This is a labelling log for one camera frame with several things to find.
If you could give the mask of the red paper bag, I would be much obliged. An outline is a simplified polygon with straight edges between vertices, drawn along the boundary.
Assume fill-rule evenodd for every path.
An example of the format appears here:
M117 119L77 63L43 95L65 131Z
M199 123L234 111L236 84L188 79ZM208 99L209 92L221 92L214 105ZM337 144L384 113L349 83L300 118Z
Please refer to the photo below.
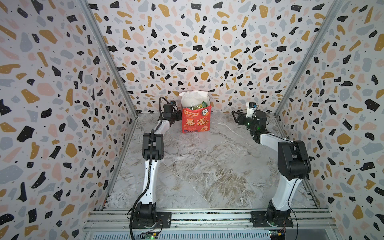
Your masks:
M180 93L182 104L182 133L207 132L211 124L211 101L208 92L187 91ZM209 106L191 110L192 104L206 102Z

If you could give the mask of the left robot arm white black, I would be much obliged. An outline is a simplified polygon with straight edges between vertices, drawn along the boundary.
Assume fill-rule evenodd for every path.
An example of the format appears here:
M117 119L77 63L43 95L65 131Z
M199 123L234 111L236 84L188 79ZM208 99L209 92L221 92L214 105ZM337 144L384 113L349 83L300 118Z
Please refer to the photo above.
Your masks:
M159 107L160 115L156 127L143 134L144 186L132 207L130 229L153 229L160 220L157 215L156 187L160 161L165 155L164 135L175 122L181 120L182 115L175 101L166 100Z

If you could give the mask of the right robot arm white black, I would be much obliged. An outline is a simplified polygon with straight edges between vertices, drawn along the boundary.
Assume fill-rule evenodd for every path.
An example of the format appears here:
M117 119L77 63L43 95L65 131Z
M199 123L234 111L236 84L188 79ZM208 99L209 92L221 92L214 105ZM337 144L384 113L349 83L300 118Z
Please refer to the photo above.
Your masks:
M291 203L302 180L311 171L306 146L302 141L291 141L269 132L267 114L250 108L246 113L231 112L234 121L245 126L252 139L277 152L277 166L280 180L274 197L270 200L263 222L271 227L279 227L289 222L293 212Z

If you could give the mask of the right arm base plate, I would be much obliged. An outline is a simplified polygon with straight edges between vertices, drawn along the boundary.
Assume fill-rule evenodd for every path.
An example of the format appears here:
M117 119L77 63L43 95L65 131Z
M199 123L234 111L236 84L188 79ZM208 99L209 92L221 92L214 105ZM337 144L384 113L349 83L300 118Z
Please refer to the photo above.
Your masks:
M293 227L291 211L252 211L251 223L254 228L282 228Z

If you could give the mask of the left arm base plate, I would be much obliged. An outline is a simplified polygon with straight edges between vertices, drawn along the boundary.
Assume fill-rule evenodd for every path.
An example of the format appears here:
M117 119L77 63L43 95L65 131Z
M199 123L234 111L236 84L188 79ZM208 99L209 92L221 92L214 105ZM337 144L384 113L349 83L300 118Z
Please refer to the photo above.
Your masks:
M172 212L159 212L155 214L135 213L132 229L169 229L171 227Z

